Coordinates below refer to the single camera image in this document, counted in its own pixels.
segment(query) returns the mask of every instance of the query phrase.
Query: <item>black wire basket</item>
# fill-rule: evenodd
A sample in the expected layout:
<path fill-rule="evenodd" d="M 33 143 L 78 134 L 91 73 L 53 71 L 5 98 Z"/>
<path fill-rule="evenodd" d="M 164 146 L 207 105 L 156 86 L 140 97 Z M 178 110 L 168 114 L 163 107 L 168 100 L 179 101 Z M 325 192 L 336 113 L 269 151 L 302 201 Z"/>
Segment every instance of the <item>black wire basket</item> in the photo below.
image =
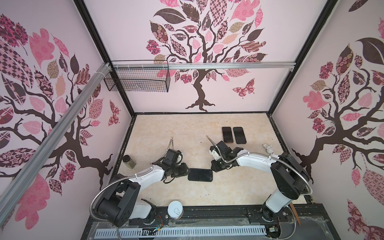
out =
<path fill-rule="evenodd" d="M 153 60 L 112 62 L 124 62 L 124 64 L 114 64 L 112 71 L 105 76 L 104 82 L 109 91 L 118 91 L 120 82 L 124 91 L 168 92 L 170 83 L 168 61 L 155 60 L 154 64 Z"/>

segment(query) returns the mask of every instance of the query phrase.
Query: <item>pink leaf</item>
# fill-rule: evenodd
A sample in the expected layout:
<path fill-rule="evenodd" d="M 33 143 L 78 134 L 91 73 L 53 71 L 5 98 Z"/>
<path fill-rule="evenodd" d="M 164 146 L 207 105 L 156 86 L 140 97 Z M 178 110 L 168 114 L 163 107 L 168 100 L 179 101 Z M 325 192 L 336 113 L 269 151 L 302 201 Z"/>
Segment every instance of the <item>pink leaf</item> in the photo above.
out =
<path fill-rule="evenodd" d="M 346 120 L 347 122 L 355 121 L 361 116 L 360 113 L 348 113 L 341 117 L 342 119 Z"/>
<path fill-rule="evenodd" d="M 216 54 L 220 53 L 221 50 L 223 50 L 223 47 L 224 47 L 224 45 L 222 45 L 222 44 L 215 45 L 215 46 L 213 47 L 214 53 L 216 53 Z"/>
<path fill-rule="evenodd" d="M 372 94 L 369 92 L 359 99 L 359 105 L 368 108 L 372 103 Z"/>
<path fill-rule="evenodd" d="M 58 113 L 65 113 L 67 111 L 67 104 L 65 103 L 65 100 L 63 97 L 59 98 L 57 102 L 55 103 L 55 110 Z"/>
<path fill-rule="evenodd" d="M 355 170 L 352 171 L 351 177 L 355 186 L 359 185 L 361 176 L 358 168 L 355 168 Z"/>
<path fill-rule="evenodd" d="M 257 10 L 256 18 L 255 18 L 256 28 L 262 23 L 262 20 L 263 20 L 263 11 L 262 11 L 262 8 L 260 7 L 259 10 Z"/>
<path fill-rule="evenodd" d="M 192 47 L 193 49 L 198 49 L 200 47 L 200 43 L 196 39 L 193 39 Z"/>
<path fill-rule="evenodd" d="M 41 123 L 38 121 L 29 121 L 23 123 L 23 127 L 32 134 L 38 134 L 41 130 Z"/>
<path fill-rule="evenodd" d="M 44 60 L 53 59 L 51 53 L 53 53 L 55 46 L 49 42 L 48 31 L 43 28 L 40 29 L 41 36 L 37 33 L 33 33 L 32 35 L 33 36 L 29 36 L 29 45 L 33 56 L 41 68 L 41 63 Z"/>
<path fill-rule="evenodd" d="M 29 97 L 29 100 L 31 101 L 32 107 L 36 111 L 43 111 L 45 108 L 45 103 L 40 99 L 40 98 L 35 98 L 35 97 Z"/>

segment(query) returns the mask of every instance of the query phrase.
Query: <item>floor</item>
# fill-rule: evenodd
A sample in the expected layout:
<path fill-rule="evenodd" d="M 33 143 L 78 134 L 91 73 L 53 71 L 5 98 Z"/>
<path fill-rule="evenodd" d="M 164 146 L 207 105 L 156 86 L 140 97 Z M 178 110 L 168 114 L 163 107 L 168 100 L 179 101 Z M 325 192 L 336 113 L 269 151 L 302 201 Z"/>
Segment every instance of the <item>floor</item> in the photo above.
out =
<path fill-rule="evenodd" d="M 243 127 L 246 144 L 227 144 L 250 152 L 266 153 L 262 144 L 272 145 L 275 154 L 283 151 L 264 113 L 246 114 L 164 114 L 138 115 L 129 138 L 125 154 L 137 165 L 129 169 L 121 164 L 118 173 L 131 175 L 149 168 L 167 149 L 170 137 L 174 138 L 175 150 L 183 153 L 183 162 L 189 168 L 210 169 L 213 157 L 209 154 L 211 143 L 222 140 L 221 128 Z M 140 193 L 157 206 L 167 206 L 178 200 L 185 206 L 193 205 L 252 205 L 263 204 L 276 189 L 272 175 L 250 167 L 234 167 L 214 172 L 212 182 L 192 182 L 187 177 L 174 179 L 169 184 L 157 182 Z M 303 196 L 293 203 L 306 203 Z"/>

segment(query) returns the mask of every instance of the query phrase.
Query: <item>black smartphone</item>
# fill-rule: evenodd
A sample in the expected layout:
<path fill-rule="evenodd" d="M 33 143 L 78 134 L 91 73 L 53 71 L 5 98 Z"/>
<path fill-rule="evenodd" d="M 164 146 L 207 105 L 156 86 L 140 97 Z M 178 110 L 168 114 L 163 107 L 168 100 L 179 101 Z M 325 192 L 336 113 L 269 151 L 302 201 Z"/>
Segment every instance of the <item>black smartphone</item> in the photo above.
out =
<path fill-rule="evenodd" d="M 231 127 L 222 127 L 223 131 L 223 140 L 226 143 L 233 143 L 232 129 Z"/>
<path fill-rule="evenodd" d="M 246 144 L 247 140 L 245 139 L 245 134 L 242 127 L 234 127 L 233 134 L 235 135 L 235 140 L 237 144 Z"/>
<path fill-rule="evenodd" d="M 214 179 L 211 169 L 191 168 L 188 174 L 189 181 L 212 182 Z"/>

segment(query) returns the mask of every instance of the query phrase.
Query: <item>pink wall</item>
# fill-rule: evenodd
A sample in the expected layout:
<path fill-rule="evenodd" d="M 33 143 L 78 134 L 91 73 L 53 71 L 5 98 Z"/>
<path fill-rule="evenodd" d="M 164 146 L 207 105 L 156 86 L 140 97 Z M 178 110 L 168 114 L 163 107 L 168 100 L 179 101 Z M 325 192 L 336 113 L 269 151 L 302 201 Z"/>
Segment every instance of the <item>pink wall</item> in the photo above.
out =
<path fill-rule="evenodd" d="M 382 19 L 381 0 L 341 1 L 274 114 L 341 239 L 384 236 Z"/>
<path fill-rule="evenodd" d="M 0 14 L 3 192 L 102 60 L 70 0 L 7 2 Z M 2 226 L 1 238 L 79 239 L 129 121 L 119 94 L 102 82 Z"/>

